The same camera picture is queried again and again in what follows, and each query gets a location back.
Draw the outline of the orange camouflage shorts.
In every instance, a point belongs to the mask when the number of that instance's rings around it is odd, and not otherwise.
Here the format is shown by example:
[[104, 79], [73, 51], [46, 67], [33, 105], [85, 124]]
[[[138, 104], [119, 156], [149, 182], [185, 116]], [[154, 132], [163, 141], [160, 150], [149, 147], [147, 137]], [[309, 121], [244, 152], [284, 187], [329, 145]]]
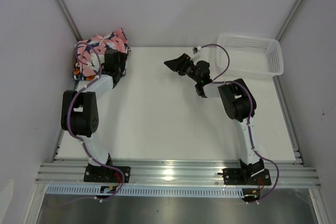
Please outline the orange camouflage shorts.
[[[101, 74], [107, 74], [107, 64], [102, 63], [102, 73]], [[122, 69], [122, 77], [126, 75], [127, 68], [125, 66], [124, 69]], [[91, 69], [90, 67], [83, 65], [82, 63], [75, 61], [74, 67], [73, 67], [73, 79], [79, 80], [79, 81], [90, 81], [93, 80], [95, 76], [99, 75], [99, 67], [96, 69]]]

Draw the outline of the pink white patterned shorts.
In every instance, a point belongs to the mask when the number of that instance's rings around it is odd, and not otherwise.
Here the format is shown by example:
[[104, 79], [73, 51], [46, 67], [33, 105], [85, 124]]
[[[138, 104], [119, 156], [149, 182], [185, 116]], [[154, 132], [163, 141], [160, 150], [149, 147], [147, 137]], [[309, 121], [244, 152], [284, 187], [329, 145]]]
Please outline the pink white patterned shorts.
[[104, 53], [108, 49], [116, 49], [129, 54], [128, 39], [122, 28], [107, 34], [97, 34], [94, 37], [79, 41], [75, 45], [75, 61], [96, 69], [104, 63]]

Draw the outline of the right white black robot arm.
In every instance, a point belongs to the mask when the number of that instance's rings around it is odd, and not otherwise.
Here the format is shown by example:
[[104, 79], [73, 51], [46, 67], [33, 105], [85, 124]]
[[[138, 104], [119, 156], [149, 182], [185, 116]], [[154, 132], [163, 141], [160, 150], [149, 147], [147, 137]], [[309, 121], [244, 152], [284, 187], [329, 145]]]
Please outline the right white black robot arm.
[[200, 60], [194, 63], [187, 54], [164, 62], [170, 70], [195, 81], [197, 95], [202, 98], [220, 98], [226, 115], [235, 122], [241, 145], [240, 179], [251, 184], [265, 170], [264, 163], [256, 154], [253, 142], [254, 120], [257, 103], [243, 79], [234, 81], [213, 81], [210, 65]]

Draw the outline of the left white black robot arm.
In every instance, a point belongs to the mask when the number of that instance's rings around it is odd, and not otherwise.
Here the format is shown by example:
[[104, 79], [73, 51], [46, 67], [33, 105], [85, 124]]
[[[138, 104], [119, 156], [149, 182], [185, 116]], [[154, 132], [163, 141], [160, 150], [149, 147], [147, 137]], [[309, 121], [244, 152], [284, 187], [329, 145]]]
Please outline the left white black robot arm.
[[89, 158], [88, 163], [97, 166], [95, 175], [108, 182], [114, 176], [109, 164], [110, 154], [103, 147], [97, 133], [99, 127], [98, 100], [116, 87], [125, 74], [128, 52], [108, 49], [97, 59], [98, 72], [79, 90], [67, 90], [62, 97], [61, 127], [75, 138]]

